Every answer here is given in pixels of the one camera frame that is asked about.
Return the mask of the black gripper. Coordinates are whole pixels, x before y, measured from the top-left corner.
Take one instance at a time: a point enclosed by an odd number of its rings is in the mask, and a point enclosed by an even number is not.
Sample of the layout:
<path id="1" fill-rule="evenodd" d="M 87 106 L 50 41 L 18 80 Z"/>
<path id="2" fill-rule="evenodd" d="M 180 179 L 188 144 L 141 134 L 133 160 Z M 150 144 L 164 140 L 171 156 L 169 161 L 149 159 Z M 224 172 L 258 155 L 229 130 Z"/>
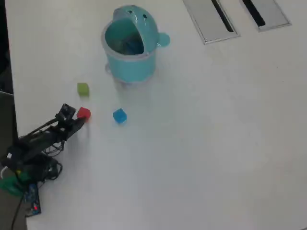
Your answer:
<path id="1" fill-rule="evenodd" d="M 51 133 L 55 136 L 55 141 L 67 141 L 72 135 L 79 131 L 86 123 L 86 117 L 80 117 L 72 122 L 58 122 L 55 126 L 50 126 Z"/>

